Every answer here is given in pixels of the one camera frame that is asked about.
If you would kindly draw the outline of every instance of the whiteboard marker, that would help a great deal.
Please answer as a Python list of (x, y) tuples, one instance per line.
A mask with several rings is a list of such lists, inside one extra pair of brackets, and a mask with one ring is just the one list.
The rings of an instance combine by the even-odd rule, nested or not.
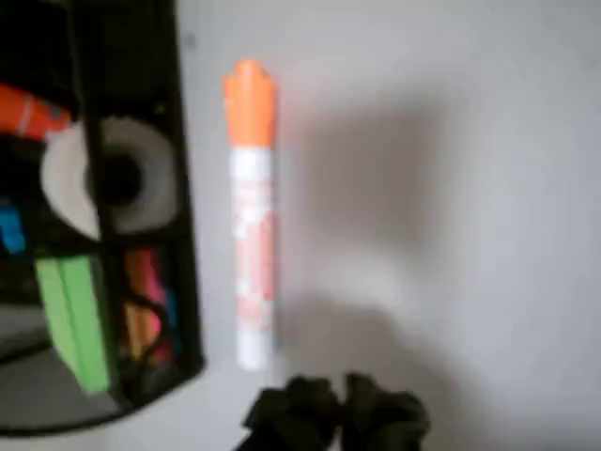
[(252, 60), (239, 61), (223, 84), (232, 147), (238, 361), (244, 369), (260, 370), (269, 365), (274, 345), (276, 88)]

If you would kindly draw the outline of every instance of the orange highlighter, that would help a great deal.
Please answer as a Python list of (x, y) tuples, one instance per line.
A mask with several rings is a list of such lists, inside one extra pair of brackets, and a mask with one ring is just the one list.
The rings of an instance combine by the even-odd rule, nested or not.
[(238, 362), (253, 371), (269, 365), (274, 348), (276, 86), (258, 62), (242, 60), (223, 88), (232, 146)]
[(0, 132), (47, 141), (70, 125), (69, 112), (60, 106), (0, 83)]

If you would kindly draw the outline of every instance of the white tape roll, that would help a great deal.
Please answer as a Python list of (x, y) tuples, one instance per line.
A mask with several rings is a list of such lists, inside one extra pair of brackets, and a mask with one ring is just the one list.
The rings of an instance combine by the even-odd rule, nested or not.
[[(141, 176), (141, 189), (132, 202), (112, 208), (115, 230), (132, 233), (165, 226), (177, 213), (171, 144), (152, 127), (131, 118), (110, 117), (101, 125), (107, 155), (129, 157)], [(61, 219), (97, 240), (98, 215), (86, 186), (87, 166), (84, 128), (78, 122), (49, 143), (41, 165), (41, 186)]]

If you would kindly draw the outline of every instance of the marker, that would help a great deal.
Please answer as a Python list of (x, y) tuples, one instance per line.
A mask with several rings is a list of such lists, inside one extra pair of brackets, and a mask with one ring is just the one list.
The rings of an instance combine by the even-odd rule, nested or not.
[(70, 124), (69, 112), (60, 106), (0, 83), (0, 132), (48, 141)]
[(232, 146), (238, 361), (244, 369), (260, 370), (268, 366), (274, 346), (276, 86), (258, 62), (242, 60), (223, 87)]

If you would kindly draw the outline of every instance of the green sticky notes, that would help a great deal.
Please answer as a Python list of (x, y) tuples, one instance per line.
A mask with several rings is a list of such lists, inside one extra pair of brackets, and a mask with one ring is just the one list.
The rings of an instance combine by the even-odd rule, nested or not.
[(88, 393), (110, 386), (91, 257), (36, 262), (54, 348)]
[(73, 373), (77, 373), (79, 362), (75, 345), (76, 338), (58, 260), (50, 258), (38, 260), (36, 270), (46, 322), (54, 349), (69, 369)]

